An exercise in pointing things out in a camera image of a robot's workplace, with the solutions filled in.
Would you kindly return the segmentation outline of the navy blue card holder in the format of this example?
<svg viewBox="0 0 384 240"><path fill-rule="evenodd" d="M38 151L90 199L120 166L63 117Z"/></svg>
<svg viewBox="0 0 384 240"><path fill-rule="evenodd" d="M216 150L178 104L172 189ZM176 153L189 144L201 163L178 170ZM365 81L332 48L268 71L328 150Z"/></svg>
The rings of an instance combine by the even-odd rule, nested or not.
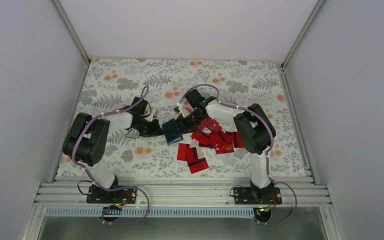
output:
<svg viewBox="0 0 384 240"><path fill-rule="evenodd" d="M161 127L168 145L172 145L183 140L183 136L179 133L179 129L174 118L163 123Z"/></svg>

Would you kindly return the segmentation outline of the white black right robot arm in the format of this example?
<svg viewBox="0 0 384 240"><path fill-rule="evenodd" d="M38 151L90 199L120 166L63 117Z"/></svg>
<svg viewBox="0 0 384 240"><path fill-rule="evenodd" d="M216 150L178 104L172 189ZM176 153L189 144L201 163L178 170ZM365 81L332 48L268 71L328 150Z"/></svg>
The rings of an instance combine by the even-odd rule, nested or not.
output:
<svg viewBox="0 0 384 240"><path fill-rule="evenodd" d="M197 89L188 91L184 98L190 110L178 103L179 113L162 126L168 144L180 142L184 134L190 134L194 143L180 143L178 160L186 161L191 173L209 167L206 159L199 157L199 148L214 149L217 154L234 152L244 148L255 154L251 160L250 196L258 204L269 199L275 183L270 177L267 160L260 156L273 146L276 131L259 104L240 107L219 101L215 96L204 98Z"/></svg>

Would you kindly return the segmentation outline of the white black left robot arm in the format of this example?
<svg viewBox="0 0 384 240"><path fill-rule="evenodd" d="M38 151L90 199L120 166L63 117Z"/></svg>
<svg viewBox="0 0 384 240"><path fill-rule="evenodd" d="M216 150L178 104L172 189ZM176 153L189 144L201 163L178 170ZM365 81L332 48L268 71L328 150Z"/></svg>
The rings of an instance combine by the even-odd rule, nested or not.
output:
<svg viewBox="0 0 384 240"><path fill-rule="evenodd" d="M108 203L114 202L120 191L116 175L103 160L108 134L117 130L135 130L140 138L163 135L154 113L146 112L148 106L145 99L135 97L131 105L95 117L81 112L64 140L63 154L85 171L91 182L100 188L99 196Z"/></svg>

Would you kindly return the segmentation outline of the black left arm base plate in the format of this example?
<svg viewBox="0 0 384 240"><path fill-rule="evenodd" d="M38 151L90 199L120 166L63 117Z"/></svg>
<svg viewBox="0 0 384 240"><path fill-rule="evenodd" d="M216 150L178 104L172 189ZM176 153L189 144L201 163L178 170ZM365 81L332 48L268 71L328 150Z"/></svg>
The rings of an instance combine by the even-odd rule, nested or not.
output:
<svg viewBox="0 0 384 240"><path fill-rule="evenodd" d="M102 188L92 185L87 194L88 204L135 204L137 190L123 188L118 191L105 191Z"/></svg>

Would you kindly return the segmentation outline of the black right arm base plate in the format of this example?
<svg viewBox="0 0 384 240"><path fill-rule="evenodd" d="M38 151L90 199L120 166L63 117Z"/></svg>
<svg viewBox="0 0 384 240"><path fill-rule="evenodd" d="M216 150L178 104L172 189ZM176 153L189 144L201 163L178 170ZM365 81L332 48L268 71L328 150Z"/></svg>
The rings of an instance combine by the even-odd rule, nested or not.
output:
<svg viewBox="0 0 384 240"><path fill-rule="evenodd" d="M258 190L253 187L235 186L230 193L236 205L281 205L282 194L278 187Z"/></svg>

